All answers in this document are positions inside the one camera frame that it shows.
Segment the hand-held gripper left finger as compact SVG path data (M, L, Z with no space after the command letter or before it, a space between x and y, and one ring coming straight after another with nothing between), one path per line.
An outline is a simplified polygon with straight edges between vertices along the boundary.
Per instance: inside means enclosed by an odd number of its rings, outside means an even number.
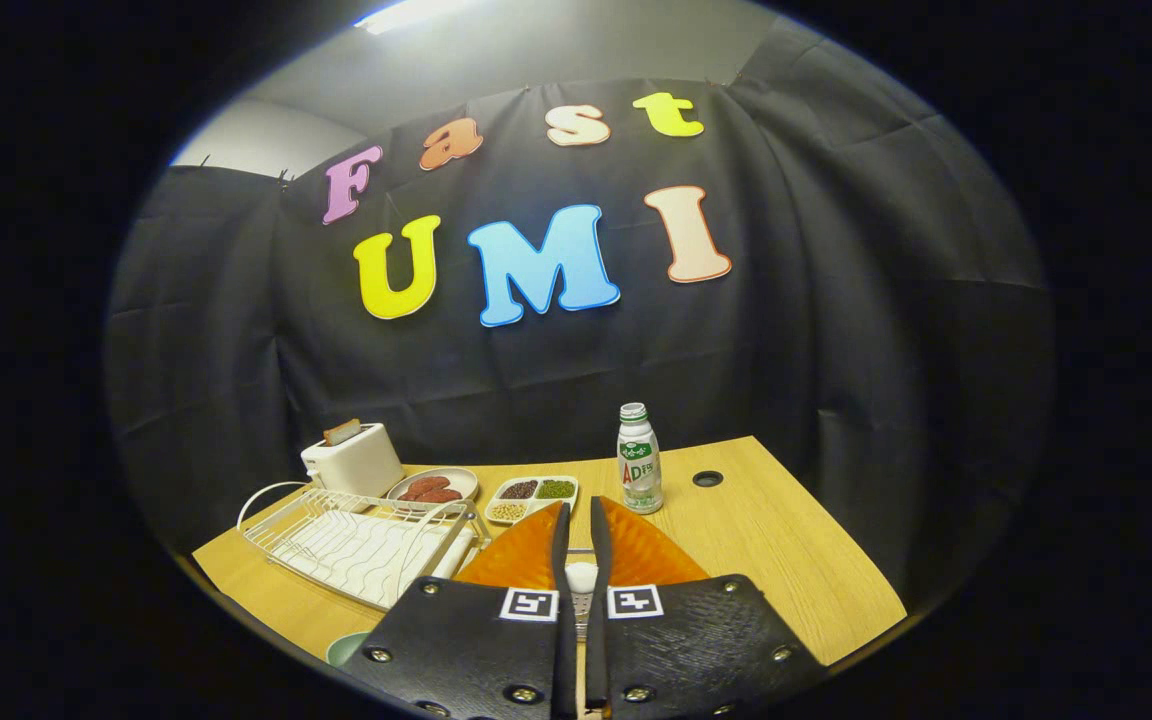
M420 577L340 670L430 719L573 719L571 511L550 505L457 577Z

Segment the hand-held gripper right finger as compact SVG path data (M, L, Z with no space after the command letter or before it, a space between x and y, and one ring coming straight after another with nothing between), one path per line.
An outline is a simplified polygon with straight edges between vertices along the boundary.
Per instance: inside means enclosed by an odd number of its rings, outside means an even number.
M596 568L586 707L602 717L749 717L826 674L753 579L713 577L643 516L590 506Z

